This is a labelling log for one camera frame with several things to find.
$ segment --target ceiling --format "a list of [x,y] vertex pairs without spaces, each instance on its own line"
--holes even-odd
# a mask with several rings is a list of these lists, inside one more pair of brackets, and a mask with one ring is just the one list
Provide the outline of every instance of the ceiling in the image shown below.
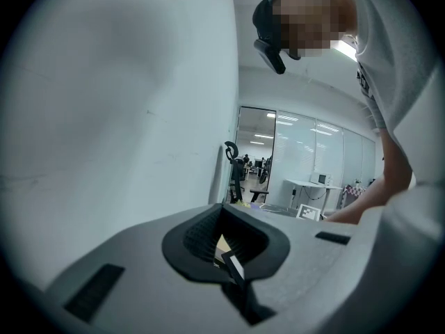
[[275,119],[268,118],[268,113],[274,113],[274,111],[267,111],[263,109],[241,108],[241,115],[238,125],[237,141],[254,141],[264,143],[265,146],[273,146],[272,138],[262,138],[255,136],[275,135]]
[[[234,0],[236,31],[238,37],[238,63],[244,67],[268,69],[253,42],[257,31],[252,23],[255,7],[261,0]],[[365,105],[365,99],[357,82],[357,63],[335,49],[323,51],[321,56],[305,57],[293,61],[286,54],[280,54],[287,74],[299,74],[322,84],[332,86],[354,97]]]

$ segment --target fluorescent light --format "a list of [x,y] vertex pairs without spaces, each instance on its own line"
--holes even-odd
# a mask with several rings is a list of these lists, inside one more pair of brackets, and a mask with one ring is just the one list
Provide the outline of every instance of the fluorescent light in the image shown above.
[[285,119],[285,120],[290,120],[290,121],[297,121],[297,118],[291,118],[290,116],[284,116],[284,115],[280,115],[278,116],[279,119]]
[[338,132],[339,130],[337,130],[337,129],[334,129],[333,127],[329,127],[329,126],[326,126],[326,125],[324,125],[324,124],[318,124],[317,126],[319,126],[319,127],[324,127],[325,129],[329,129],[329,130],[331,130],[331,131],[333,131],[333,132]]
[[357,59],[355,58],[355,53],[357,52],[354,47],[348,45],[344,41],[339,41],[339,44],[335,45],[334,48],[337,51],[340,51],[345,56],[348,56],[353,61],[357,62]]
[[315,132],[318,132],[319,134],[323,134],[323,135],[329,135],[329,136],[332,135],[332,134],[330,134],[329,132],[324,132],[324,131],[315,130],[315,129],[311,129],[311,131],[315,131]]
[[266,136],[266,135],[255,135],[256,137],[264,137],[264,138],[273,138],[273,136]]

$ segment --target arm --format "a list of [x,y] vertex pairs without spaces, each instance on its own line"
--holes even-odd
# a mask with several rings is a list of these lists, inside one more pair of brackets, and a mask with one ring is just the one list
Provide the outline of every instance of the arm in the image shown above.
[[385,166],[383,175],[352,204],[331,215],[325,221],[358,224],[363,212],[371,207],[385,205],[390,197],[408,188],[412,169],[386,129],[380,130]]

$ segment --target doorway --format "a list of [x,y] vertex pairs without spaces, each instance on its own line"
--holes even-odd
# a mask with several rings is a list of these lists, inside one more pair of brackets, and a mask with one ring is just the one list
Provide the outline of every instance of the doorway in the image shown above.
[[[268,190],[275,143],[275,114],[274,110],[240,108],[235,144],[238,146],[237,162],[243,165],[240,183],[246,202],[252,199],[251,189]],[[265,201],[264,194],[256,200]]]

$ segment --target cable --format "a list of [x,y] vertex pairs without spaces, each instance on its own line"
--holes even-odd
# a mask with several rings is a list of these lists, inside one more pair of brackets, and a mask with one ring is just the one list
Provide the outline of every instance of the cable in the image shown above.
[[309,194],[307,194],[306,187],[304,186],[303,188],[305,189],[306,196],[307,196],[310,200],[318,200],[318,199],[322,198],[322,197],[327,193],[327,191],[326,191],[323,195],[319,196],[318,198],[311,198],[311,197],[309,197]]

